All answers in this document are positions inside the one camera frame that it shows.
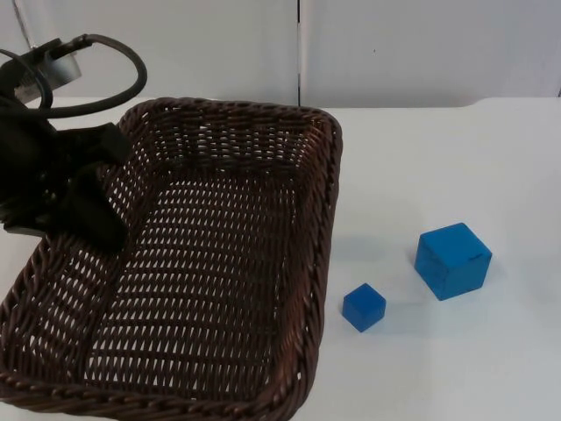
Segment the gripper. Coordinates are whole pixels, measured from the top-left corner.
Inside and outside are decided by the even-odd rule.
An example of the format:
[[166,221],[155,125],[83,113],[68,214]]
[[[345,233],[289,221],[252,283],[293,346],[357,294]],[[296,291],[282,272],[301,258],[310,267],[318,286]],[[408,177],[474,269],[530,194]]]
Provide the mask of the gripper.
[[[97,169],[99,162],[124,165],[131,142],[112,123],[57,132],[25,112],[18,101],[1,101],[1,225],[24,235],[70,233],[118,253],[128,229]],[[74,176],[72,162],[83,166]]]

